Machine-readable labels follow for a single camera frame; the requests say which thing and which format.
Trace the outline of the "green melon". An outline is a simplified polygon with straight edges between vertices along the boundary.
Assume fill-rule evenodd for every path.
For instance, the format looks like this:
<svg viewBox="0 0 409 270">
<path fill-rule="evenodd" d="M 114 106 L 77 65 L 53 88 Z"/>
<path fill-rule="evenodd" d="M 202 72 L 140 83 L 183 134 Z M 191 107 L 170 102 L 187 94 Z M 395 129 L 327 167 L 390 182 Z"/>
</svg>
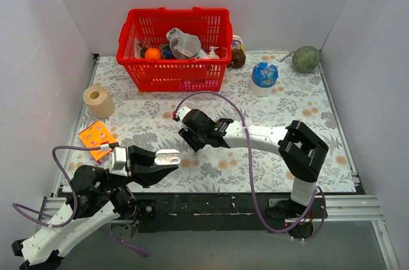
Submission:
<svg viewBox="0 0 409 270">
<path fill-rule="evenodd" d="M 291 57 L 292 65 L 300 73 L 312 73 L 321 61 L 321 50 L 313 46 L 303 46 L 289 52 L 279 62 Z"/>
</svg>

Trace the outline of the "orange snack box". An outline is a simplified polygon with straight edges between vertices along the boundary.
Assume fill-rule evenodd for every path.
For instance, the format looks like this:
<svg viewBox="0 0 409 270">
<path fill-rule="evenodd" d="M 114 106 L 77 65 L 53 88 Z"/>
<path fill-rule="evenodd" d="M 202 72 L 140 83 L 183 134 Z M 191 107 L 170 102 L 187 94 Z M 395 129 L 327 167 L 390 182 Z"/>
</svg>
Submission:
<svg viewBox="0 0 409 270">
<path fill-rule="evenodd" d="M 101 121 L 96 121 L 86 129 L 79 133 L 81 142 L 87 148 L 99 147 L 102 144 L 114 144 L 117 142 L 116 138 L 108 130 L 105 124 Z M 105 151 L 99 149 L 90 151 L 94 160 L 101 164 L 109 158 L 109 153 L 112 149 L 106 149 Z"/>
</svg>

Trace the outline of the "brown jar with label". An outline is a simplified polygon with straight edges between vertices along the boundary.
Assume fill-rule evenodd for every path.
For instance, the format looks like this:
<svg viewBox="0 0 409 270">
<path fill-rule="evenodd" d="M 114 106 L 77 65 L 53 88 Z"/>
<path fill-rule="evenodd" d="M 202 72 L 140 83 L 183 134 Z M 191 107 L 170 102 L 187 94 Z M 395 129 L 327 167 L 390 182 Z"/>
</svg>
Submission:
<svg viewBox="0 0 409 270">
<path fill-rule="evenodd" d="M 246 55 L 243 40 L 240 36 L 234 34 L 231 44 L 231 62 L 228 64 L 228 68 L 240 69 L 245 62 Z"/>
</svg>

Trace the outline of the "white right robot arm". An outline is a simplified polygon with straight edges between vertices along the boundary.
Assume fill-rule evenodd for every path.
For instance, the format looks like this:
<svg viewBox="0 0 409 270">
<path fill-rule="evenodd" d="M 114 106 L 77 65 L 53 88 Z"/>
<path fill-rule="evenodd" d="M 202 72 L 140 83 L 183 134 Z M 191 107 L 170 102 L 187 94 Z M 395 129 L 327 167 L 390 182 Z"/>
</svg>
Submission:
<svg viewBox="0 0 409 270">
<path fill-rule="evenodd" d="M 304 217 L 313 208 L 311 198 L 328 153 L 327 144 L 301 121 L 289 126 L 245 127 L 238 121 L 222 118 L 213 121 L 198 109 L 182 107 L 173 114 L 183 128 L 179 135 L 198 152 L 205 146 L 245 148 L 279 155 L 294 175 L 289 209 L 296 217 Z"/>
</svg>

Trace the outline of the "blue lidded white jar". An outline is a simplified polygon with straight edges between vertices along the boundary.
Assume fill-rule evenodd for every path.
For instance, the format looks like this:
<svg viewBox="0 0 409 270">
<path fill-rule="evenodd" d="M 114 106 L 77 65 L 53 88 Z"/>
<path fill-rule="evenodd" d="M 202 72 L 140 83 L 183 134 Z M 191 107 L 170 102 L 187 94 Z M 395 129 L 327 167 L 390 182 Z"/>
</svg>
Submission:
<svg viewBox="0 0 409 270">
<path fill-rule="evenodd" d="M 255 96 L 269 96 L 272 94 L 272 90 L 278 78 L 279 71 L 274 64 L 260 62 L 252 70 L 249 83 L 250 90 Z"/>
</svg>

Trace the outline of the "floral table mat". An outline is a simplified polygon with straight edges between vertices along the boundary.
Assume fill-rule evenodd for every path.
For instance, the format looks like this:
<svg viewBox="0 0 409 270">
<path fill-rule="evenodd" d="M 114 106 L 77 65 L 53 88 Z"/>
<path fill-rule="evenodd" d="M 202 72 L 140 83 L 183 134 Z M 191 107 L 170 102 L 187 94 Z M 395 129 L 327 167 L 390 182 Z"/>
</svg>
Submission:
<svg viewBox="0 0 409 270">
<path fill-rule="evenodd" d="M 173 121 L 177 105 L 202 110 L 212 119 L 244 119 L 248 125 L 286 126 L 304 122 L 328 145 L 318 184 L 325 192 L 355 191 L 353 168 L 344 147 L 332 104 L 321 72 L 295 71 L 285 55 L 250 52 L 244 67 L 227 69 L 219 96 L 139 91 L 127 71 L 114 57 L 101 57 L 94 83 L 104 86 L 113 99 L 114 114 L 104 124 L 122 146 L 149 151 L 176 149 L 178 170 L 152 186 L 152 192 L 248 192 L 254 181 L 258 192 L 289 192 L 293 175 L 277 156 L 263 151 L 205 147 L 194 152 L 178 135 L 180 123 Z M 274 64 L 279 78 L 272 94 L 255 96 L 250 90 L 253 68 L 260 62 Z"/>
</svg>

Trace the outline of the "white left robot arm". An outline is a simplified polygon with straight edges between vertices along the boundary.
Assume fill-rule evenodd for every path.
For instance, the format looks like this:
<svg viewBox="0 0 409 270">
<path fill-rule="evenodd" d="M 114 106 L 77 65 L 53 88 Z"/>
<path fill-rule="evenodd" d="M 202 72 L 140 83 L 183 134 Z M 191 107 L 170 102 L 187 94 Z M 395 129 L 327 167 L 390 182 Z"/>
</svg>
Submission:
<svg viewBox="0 0 409 270">
<path fill-rule="evenodd" d="M 180 153 L 175 149 L 147 151 L 137 146 L 104 143 L 109 168 L 82 165 L 68 179 L 71 194 L 48 221 L 37 221 L 40 229 L 12 244 L 13 253 L 24 259 L 21 269 L 57 269 L 70 251 L 89 235 L 117 219 L 139 220 L 155 216 L 153 199 L 137 199 L 128 184 L 143 188 L 159 183 L 178 169 Z"/>
</svg>

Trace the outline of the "white pump bottle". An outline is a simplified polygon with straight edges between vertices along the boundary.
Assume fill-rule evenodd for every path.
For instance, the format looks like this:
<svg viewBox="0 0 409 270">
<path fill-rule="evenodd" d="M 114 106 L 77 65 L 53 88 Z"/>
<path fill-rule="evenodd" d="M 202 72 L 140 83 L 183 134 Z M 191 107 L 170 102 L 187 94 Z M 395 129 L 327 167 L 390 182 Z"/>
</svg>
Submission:
<svg viewBox="0 0 409 270">
<path fill-rule="evenodd" d="M 218 49 L 218 47 L 211 46 L 209 49 L 210 49 L 210 51 L 208 53 L 208 57 L 210 59 L 219 59 L 220 58 L 219 55 L 216 53 L 216 50 Z"/>
</svg>

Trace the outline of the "red plastic shopping basket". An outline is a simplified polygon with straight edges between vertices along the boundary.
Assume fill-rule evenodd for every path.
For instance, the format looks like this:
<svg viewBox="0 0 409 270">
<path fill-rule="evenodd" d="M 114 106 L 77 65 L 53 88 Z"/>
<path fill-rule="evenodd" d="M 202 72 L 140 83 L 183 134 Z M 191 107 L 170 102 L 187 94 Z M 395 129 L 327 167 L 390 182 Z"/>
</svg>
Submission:
<svg viewBox="0 0 409 270">
<path fill-rule="evenodd" d="M 159 48 L 167 43 L 166 33 L 177 27 L 197 36 L 202 48 L 217 48 L 216 59 L 142 59 L 136 43 Z M 219 91 L 231 62 L 233 28 L 226 8 L 130 10 L 118 40 L 116 59 L 134 84 L 144 92 Z"/>
</svg>

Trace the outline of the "beige paper roll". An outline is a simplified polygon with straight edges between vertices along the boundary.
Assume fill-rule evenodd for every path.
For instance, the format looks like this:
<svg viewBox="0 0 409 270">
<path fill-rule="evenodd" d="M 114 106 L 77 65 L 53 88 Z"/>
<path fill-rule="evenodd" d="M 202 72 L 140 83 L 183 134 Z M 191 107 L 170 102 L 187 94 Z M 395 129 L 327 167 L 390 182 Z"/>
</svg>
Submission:
<svg viewBox="0 0 409 270">
<path fill-rule="evenodd" d="M 108 90 L 99 83 L 93 84 L 83 92 L 83 101 L 97 118 L 105 119 L 114 114 L 115 104 Z"/>
</svg>

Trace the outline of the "grey crumpled bag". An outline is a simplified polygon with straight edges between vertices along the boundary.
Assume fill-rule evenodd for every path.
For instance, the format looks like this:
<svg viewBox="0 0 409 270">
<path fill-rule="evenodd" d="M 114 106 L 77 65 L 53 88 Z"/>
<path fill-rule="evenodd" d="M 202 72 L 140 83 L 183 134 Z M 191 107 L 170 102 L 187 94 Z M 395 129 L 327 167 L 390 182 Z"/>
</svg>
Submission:
<svg viewBox="0 0 409 270">
<path fill-rule="evenodd" d="M 197 36 L 184 33 L 176 27 L 167 32 L 166 38 L 176 59 L 195 58 L 201 50 L 201 42 Z"/>
</svg>

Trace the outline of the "orange fruit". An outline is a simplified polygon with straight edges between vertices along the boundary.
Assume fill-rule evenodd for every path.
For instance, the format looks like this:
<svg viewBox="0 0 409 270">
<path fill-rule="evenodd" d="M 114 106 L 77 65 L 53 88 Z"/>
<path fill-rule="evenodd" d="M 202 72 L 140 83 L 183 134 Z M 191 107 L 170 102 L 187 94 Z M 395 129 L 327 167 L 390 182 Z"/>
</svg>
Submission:
<svg viewBox="0 0 409 270">
<path fill-rule="evenodd" d="M 149 59 L 149 60 L 151 59 L 160 60 L 162 59 L 162 54 L 159 49 L 155 47 L 151 47 L 151 48 L 148 48 L 146 52 L 144 53 L 144 58 Z"/>
</svg>

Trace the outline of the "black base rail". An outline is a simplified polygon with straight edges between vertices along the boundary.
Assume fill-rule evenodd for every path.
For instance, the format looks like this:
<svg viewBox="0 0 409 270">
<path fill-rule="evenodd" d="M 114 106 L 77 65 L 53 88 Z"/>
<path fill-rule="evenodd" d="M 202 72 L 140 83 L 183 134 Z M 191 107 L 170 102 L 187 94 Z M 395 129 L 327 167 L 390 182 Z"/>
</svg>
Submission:
<svg viewBox="0 0 409 270">
<path fill-rule="evenodd" d="M 304 212 L 287 193 L 143 193 L 136 216 L 114 220 L 114 231 L 138 233 L 264 230 L 289 227 Z"/>
</svg>

